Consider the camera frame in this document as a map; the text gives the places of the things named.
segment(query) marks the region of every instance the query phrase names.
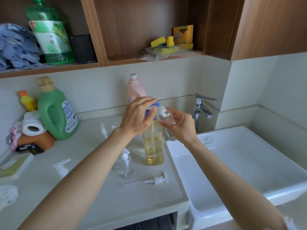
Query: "green plastic jug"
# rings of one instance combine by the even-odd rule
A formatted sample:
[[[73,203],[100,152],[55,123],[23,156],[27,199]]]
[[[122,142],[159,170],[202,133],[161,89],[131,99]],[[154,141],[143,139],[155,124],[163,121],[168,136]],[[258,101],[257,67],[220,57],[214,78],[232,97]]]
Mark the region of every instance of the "green plastic jug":
[[[37,78],[42,93],[38,101],[38,111],[45,127],[55,139],[68,139],[79,127],[77,117],[65,94],[48,76]]]
[[[44,0],[33,0],[25,8],[30,26],[42,48],[48,64],[67,64],[76,61],[59,13],[46,6]]]

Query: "chrome faucet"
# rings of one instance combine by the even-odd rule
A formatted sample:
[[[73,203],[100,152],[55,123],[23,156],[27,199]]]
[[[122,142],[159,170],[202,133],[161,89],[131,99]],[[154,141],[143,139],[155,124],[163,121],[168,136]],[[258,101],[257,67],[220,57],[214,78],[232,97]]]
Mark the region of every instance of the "chrome faucet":
[[[213,116],[211,111],[209,111],[209,109],[203,105],[203,100],[213,101],[213,102],[216,101],[216,99],[212,98],[212,97],[206,97],[206,96],[202,96],[202,95],[196,95],[195,96],[194,108],[193,108],[193,119],[195,120],[196,132],[197,132],[197,129],[198,129],[199,113],[202,113],[208,119],[210,119]]]

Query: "toilet paper roll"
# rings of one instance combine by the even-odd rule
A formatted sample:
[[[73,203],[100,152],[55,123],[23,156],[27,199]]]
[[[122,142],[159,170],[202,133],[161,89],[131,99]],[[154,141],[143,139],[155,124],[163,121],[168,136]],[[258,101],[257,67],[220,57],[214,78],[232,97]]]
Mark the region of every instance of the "toilet paper roll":
[[[43,121],[40,119],[38,110],[25,113],[22,132],[28,136],[40,135],[46,132]]]

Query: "sink logo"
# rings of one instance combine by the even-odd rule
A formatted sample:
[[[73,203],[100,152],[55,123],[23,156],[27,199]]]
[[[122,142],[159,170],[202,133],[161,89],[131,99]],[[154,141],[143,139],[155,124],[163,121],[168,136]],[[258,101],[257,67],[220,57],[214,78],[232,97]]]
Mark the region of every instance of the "sink logo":
[[[211,138],[209,138],[209,136],[207,136],[207,137],[205,137],[201,142],[202,142],[202,144],[203,144],[204,146],[206,146],[206,145],[211,144],[211,143],[213,142],[213,140],[212,140]]]

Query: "ceramic basin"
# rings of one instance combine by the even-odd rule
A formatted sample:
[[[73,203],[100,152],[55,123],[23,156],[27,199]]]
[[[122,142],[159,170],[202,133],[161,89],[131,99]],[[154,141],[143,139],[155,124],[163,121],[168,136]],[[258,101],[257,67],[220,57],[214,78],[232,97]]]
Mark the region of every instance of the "ceramic basin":
[[[307,171],[244,126],[202,133],[198,138],[275,206],[292,201],[307,190]],[[231,220],[190,152],[179,141],[166,144],[190,199],[190,230]]]

